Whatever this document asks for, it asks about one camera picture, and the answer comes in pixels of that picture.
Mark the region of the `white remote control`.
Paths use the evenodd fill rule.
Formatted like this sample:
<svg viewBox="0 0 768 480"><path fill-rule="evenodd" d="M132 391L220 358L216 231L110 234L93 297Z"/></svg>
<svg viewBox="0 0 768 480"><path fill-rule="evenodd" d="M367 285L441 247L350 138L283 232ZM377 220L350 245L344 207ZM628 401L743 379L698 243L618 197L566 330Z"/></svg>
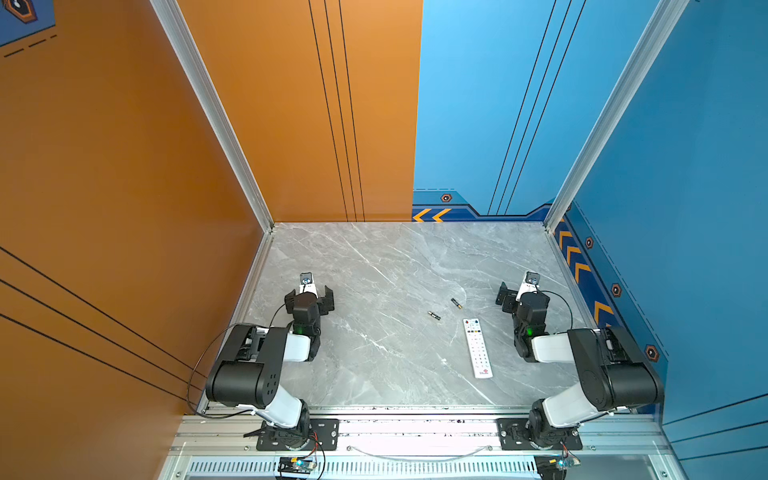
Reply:
<svg viewBox="0 0 768 480"><path fill-rule="evenodd" d="M475 378L492 378L492 368L488 357L480 321L477 318L464 319L463 327L468 345L470 362Z"/></svg>

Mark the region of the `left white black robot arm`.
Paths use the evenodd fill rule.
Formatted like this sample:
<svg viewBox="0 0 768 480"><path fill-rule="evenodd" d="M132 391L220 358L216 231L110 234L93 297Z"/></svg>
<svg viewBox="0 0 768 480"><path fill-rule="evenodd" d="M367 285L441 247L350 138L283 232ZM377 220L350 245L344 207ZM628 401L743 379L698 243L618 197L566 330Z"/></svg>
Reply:
<svg viewBox="0 0 768 480"><path fill-rule="evenodd" d="M281 385L283 365L313 361L321 346L322 317L335 309L333 290L310 285L284 299L293 320L284 327L237 324L231 329L206 380L206 398L262 419L245 433L262 451L313 449L321 445L307 403Z"/></svg>

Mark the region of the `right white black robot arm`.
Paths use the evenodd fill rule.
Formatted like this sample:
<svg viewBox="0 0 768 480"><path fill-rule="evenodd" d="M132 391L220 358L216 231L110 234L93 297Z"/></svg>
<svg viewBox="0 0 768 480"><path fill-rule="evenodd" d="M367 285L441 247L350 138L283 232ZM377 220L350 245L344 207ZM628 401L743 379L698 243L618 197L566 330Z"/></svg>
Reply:
<svg viewBox="0 0 768 480"><path fill-rule="evenodd" d="M621 327L546 331L550 297L534 284L518 290L501 284L496 304L512 317L514 346L528 363L568 363L578 382L535 401L523 418L500 419L504 450L565 450L576 444L578 428L622 408L661 404L660 376L628 330Z"/></svg>

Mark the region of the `left circuit board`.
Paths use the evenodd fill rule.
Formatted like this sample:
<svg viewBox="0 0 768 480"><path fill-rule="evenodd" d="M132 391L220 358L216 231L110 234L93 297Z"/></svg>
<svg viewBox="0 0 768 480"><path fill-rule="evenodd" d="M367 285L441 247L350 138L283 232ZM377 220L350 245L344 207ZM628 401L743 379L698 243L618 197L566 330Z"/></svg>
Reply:
<svg viewBox="0 0 768 480"><path fill-rule="evenodd" d="M277 464L280 479L308 479L318 472L317 461L309 457L280 457Z"/></svg>

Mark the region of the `circuit board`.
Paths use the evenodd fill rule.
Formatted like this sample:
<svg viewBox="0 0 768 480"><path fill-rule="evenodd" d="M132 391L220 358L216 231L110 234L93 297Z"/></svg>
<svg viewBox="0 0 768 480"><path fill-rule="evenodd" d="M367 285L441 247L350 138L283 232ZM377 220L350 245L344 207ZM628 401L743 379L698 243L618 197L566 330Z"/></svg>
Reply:
<svg viewBox="0 0 768 480"><path fill-rule="evenodd" d="M308 479L318 472L317 461L309 457L280 457L277 464L280 479Z"/></svg>
<svg viewBox="0 0 768 480"><path fill-rule="evenodd" d="M570 469L581 466L576 456L535 456L534 460L542 480L565 480Z"/></svg>

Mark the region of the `right circuit board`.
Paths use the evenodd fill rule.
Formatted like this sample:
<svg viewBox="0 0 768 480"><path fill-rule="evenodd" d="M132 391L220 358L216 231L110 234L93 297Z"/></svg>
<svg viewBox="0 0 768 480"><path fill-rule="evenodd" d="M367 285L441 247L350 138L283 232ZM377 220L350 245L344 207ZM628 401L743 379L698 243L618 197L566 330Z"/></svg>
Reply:
<svg viewBox="0 0 768 480"><path fill-rule="evenodd" d="M576 456L535 456L534 460L542 480L565 480L570 469L581 466Z"/></svg>

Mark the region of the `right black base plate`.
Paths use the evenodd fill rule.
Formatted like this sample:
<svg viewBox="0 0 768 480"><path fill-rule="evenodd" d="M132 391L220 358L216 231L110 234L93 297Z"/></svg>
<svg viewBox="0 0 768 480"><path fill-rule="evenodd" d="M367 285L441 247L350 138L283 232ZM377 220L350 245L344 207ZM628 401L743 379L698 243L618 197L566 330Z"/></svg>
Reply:
<svg viewBox="0 0 768 480"><path fill-rule="evenodd" d="M569 451L583 449L581 437L576 430L570 429L567 434L551 447L535 445L530 441L526 427L527 420L523 418L499 418L495 421L501 449L503 451L541 450L561 452L563 447Z"/></svg>

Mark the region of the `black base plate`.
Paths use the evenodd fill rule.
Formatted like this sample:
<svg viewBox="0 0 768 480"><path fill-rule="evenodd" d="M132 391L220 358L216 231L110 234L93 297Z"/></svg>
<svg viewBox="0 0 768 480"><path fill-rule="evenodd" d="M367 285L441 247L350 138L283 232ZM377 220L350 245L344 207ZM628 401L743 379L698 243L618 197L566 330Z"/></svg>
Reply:
<svg viewBox="0 0 768 480"><path fill-rule="evenodd" d="M334 418L311 418L308 423L293 429L270 426L263 422L256 450L309 452L320 445L326 451L335 451L339 439L339 426L339 420Z"/></svg>
<svg viewBox="0 0 768 480"><path fill-rule="evenodd" d="M570 429L567 434L551 447L535 445L530 441L526 427L527 420L523 418L499 418L495 421L501 449L503 451L541 450L561 452L563 447L569 451L583 449L581 437L576 430Z"/></svg>

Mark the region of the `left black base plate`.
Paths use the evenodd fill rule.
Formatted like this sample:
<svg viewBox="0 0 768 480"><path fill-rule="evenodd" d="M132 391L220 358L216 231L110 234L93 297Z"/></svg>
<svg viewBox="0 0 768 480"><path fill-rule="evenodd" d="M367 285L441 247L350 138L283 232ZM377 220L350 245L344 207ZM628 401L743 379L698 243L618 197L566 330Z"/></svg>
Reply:
<svg viewBox="0 0 768 480"><path fill-rule="evenodd" d="M339 439L339 426L339 420L334 418L311 418L308 423L293 429L270 426L263 422L256 450L309 452L320 445L326 451L335 451Z"/></svg>

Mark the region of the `aluminium front rail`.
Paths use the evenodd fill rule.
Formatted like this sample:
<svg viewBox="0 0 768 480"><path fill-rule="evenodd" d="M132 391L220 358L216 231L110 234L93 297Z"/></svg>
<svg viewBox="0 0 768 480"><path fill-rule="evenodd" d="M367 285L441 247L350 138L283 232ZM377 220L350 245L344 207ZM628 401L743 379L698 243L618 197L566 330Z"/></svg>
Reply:
<svg viewBox="0 0 768 480"><path fill-rule="evenodd" d="M519 408L320 407L311 418L340 422L335 451L256 450L243 435L261 427L243 416L187 416L160 470L162 479L280 479L280 457L309 457L308 479L541 479L535 456L576 456L566 479L683 479L685 473L650 415L619 413L579 427L580 451L503 451L495 421Z"/></svg>

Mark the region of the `left aluminium corner post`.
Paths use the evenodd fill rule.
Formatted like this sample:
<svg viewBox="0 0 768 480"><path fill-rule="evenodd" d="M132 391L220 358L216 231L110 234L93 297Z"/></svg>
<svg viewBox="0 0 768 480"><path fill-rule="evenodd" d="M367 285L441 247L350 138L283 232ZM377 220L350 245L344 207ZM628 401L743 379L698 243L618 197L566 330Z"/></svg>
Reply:
<svg viewBox="0 0 768 480"><path fill-rule="evenodd" d="M266 234L271 234L274 229L274 220L179 3L172 0L150 0L149 3L254 216L261 229Z"/></svg>

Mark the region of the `aluminium corner post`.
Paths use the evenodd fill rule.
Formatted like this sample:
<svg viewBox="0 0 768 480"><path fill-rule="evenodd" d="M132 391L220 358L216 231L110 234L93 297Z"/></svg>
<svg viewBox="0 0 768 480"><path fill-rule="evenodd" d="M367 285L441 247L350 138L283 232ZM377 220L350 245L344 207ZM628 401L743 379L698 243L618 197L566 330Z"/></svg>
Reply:
<svg viewBox="0 0 768 480"><path fill-rule="evenodd" d="M172 0L150 0L149 3L254 216L261 229L266 234L271 234L274 229L274 220L179 3Z"/></svg>
<svg viewBox="0 0 768 480"><path fill-rule="evenodd" d="M688 4L689 0L658 2L543 222L548 234L564 219Z"/></svg>

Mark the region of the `right aluminium corner post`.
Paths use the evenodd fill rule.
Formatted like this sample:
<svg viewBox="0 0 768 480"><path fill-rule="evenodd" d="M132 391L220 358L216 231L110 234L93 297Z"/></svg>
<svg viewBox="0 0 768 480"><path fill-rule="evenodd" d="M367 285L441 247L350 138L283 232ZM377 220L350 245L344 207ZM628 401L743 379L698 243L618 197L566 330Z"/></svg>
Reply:
<svg viewBox="0 0 768 480"><path fill-rule="evenodd" d="M564 219L688 4L689 0L658 2L543 222L548 234Z"/></svg>

